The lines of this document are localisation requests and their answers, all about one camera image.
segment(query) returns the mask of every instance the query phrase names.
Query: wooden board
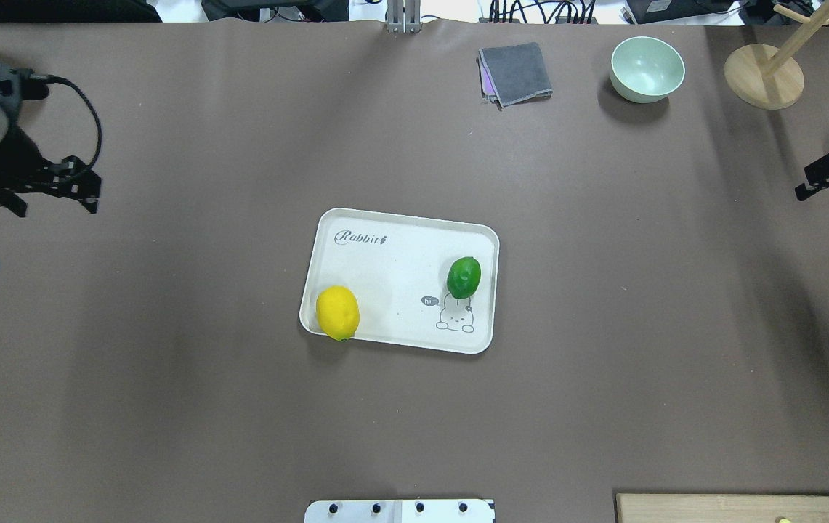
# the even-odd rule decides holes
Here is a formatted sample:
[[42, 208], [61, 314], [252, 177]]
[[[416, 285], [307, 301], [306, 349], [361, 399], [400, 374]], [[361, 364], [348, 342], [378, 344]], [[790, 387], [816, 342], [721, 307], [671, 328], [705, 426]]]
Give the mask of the wooden board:
[[618, 494], [618, 523], [829, 523], [829, 496]]

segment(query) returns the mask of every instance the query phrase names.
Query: white tray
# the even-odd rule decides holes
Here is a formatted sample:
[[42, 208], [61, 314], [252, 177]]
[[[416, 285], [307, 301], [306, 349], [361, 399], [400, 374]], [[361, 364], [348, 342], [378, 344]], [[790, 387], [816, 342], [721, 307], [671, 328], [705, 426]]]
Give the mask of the white tray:
[[[477, 259], [471, 298], [447, 292], [450, 265]], [[359, 302], [357, 340], [478, 354], [491, 344], [498, 235], [485, 225], [332, 208], [318, 222], [298, 316], [314, 334], [318, 294], [344, 285]]]

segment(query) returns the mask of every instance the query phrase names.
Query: tabletop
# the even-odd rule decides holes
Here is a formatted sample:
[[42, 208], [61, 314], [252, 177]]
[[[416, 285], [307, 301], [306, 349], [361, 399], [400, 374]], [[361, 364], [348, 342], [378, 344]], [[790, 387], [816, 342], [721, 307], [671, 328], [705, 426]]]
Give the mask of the tabletop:
[[[786, 28], [381, 23], [0, 26], [100, 113], [98, 214], [0, 208], [0, 521], [300, 521], [317, 499], [484, 497], [613, 520], [613, 493], [829, 493], [829, 28], [765, 112], [724, 62]], [[634, 105], [634, 34], [686, 80]], [[538, 42], [553, 96], [482, 102], [477, 50]], [[55, 87], [21, 118], [89, 155]], [[320, 216], [501, 239], [480, 355], [300, 325]]]

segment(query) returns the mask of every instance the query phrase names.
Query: white label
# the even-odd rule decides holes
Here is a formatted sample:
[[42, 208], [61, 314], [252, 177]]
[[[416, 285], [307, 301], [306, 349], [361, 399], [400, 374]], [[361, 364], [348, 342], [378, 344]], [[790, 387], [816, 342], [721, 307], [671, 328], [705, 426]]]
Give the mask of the white label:
[[654, 0], [650, 2], [650, 5], [647, 6], [647, 13], [656, 13], [657, 11], [666, 11], [669, 9], [669, 4], [672, 4], [673, 0]]

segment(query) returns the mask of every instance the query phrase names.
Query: mint green bowl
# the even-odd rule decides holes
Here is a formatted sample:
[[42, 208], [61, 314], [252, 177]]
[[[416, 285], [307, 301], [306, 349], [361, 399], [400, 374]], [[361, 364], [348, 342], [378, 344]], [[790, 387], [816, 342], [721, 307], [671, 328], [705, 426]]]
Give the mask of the mint green bowl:
[[685, 78], [682, 57], [663, 40], [635, 36], [619, 43], [611, 53], [611, 85], [631, 102], [659, 102]]

